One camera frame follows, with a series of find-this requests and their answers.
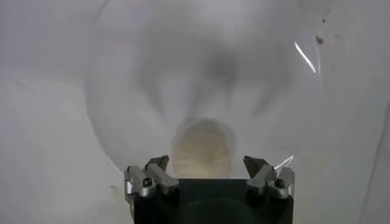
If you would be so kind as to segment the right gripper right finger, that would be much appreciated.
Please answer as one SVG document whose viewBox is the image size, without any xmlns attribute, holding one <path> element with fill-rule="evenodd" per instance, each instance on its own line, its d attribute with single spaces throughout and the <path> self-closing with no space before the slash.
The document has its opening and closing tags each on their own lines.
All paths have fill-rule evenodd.
<svg viewBox="0 0 390 224">
<path fill-rule="evenodd" d="M 270 193 L 277 199 L 293 198 L 295 173 L 289 166 L 293 158 L 290 156 L 274 167 L 264 159 L 244 156 L 243 162 L 250 176 L 247 186 L 259 196 Z"/>
</svg>

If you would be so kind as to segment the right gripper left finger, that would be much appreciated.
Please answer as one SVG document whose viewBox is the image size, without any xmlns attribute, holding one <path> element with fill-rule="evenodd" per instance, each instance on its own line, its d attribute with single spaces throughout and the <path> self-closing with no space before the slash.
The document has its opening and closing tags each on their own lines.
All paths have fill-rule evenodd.
<svg viewBox="0 0 390 224">
<path fill-rule="evenodd" d="M 141 169 L 139 166 L 129 166 L 124 171 L 124 190 L 126 201 L 133 201 L 136 196 L 153 197 L 159 187 L 162 194 L 170 195 L 179 186 L 179 180 L 166 173 L 169 156 L 159 156 L 150 159 Z"/>
</svg>

